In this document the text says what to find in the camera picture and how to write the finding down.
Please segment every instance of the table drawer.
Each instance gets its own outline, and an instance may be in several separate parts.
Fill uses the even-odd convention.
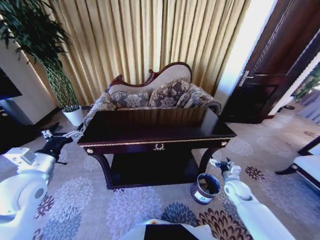
[[[191,139],[163,142],[146,143],[122,143],[122,144],[96,144],[84,146],[89,155],[97,154],[120,154],[120,153],[140,153],[140,152],[160,152],[160,151],[179,151],[183,149],[205,149],[211,147],[223,148],[229,142],[229,138],[221,139]]]

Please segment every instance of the wall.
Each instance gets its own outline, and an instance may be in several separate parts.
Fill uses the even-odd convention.
[[[277,0],[251,0],[214,97],[224,107],[253,52]]]
[[[27,64],[29,60],[26,55],[22,53],[18,60],[16,48],[16,43],[12,43],[6,49],[4,42],[0,41],[0,66],[22,93],[22,96],[12,98],[12,103],[28,118],[26,122],[35,124],[57,105],[32,65]]]

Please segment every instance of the gold trim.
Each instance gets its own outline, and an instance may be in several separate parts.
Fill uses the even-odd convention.
[[[187,139],[187,140],[167,140],[167,141],[141,141],[141,142],[123,142],[123,143],[104,143],[104,144],[89,144],[80,145],[81,148],[86,147],[103,147],[103,146],[119,146],[119,145],[137,145],[137,144],[162,144],[162,143],[183,143],[183,142],[196,142],[196,141],[211,141],[211,140],[230,140],[232,137],[221,138],[200,138],[200,139]]]
[[[155,145],[155,149],[153,149],[153,150],[155,150],[155,151],[166,150],[166,149],[165,149],[165,145],[164,145],[163,143],[161,143],[161,147],[158,147],[158,144],[159,144],[159,143],[157,143],[157,144]]]

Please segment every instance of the throw pillow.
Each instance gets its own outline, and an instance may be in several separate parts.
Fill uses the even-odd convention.
[[[185,92],[184,94],[182,94],[182,96],[179,98],[176,107],[177,108],[183,108],[186,103],[189,101],[190,99],[190,93]]]
[[[118,108],[146,107],[148,106],[149,93],[147,91],[116,91],[111,94],[111,99]]]
[[[189,81],[185,78],[179,78],[163,84],[152,92],[149,106],[160,108],[176,106],[180,97],[189,89],[189,84]]]

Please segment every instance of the brass drawer pull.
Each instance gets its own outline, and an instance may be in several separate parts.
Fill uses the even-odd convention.
[[[166,150],[165,149],[165,145],[163,143],[161,143],[161,147],[158,147],[158,143],[155,145],[155,149],[156,151],[161,151],[161,150]]]

